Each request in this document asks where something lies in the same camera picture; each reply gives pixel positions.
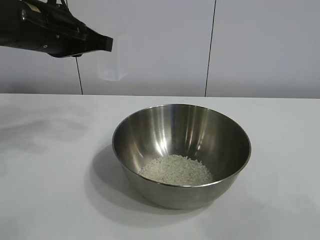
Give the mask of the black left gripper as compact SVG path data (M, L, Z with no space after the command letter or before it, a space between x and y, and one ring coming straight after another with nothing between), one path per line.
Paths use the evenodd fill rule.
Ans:
M0 44L3 47L65 58L113 49L113 38L89 30L70 12L65 0L2 0Z

